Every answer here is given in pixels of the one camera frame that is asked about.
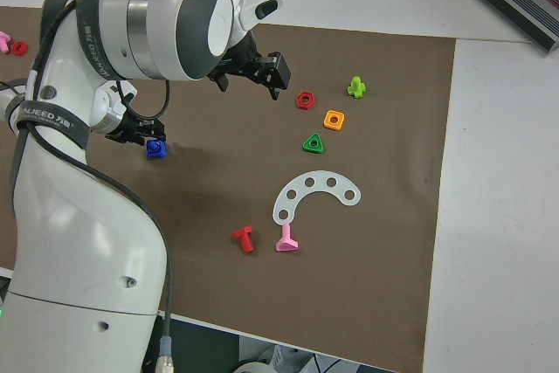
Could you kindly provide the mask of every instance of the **hole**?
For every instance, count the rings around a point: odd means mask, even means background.
[[[95,325],[93,325],[93,330],[98,332],[105,332],[108,330],[108,323],[103,321],[97,322]]]
[[[116,285],[120,288],[132,288],[135,287],[136,284],[136,279],[133,279],[132,277],[128,277],[126,275],[123,275],[122,277],[116,279]]]

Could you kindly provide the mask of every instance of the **pink bolt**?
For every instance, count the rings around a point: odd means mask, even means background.
[[[11,41],[11,38],[5,32],[0,31],[0,52],[4,54],[8,54],[10,49],[8,48],[8,43]]]
[[[299,243],[291,239],[291,227],[289,224],[283,224],[281,226],[281,239],[276,244],[276,251],[297,251],[298,249]]]

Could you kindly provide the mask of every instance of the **white curved plate with holes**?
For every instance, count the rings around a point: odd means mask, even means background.
[[[299,175],[281,190],[273,206],[273,221],[279,225],[293,222],[299,201],[313,192],[327,192],[344,205],[356,205],[361,191],[343,175],[329,170],[313,170]]]

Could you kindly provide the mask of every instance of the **green triangle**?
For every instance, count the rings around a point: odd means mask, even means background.
[[[324,146],[322,146],[322,139],[319,135],[311,135],[304,143],[303,150],[311,153],[324,153]]]

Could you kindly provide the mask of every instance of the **cable connector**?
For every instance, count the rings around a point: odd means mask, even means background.
[[[164,335],[159,340],[159,357],[155,365],[155,373],[174,373],[173,357],[171,356],[171,337]]]

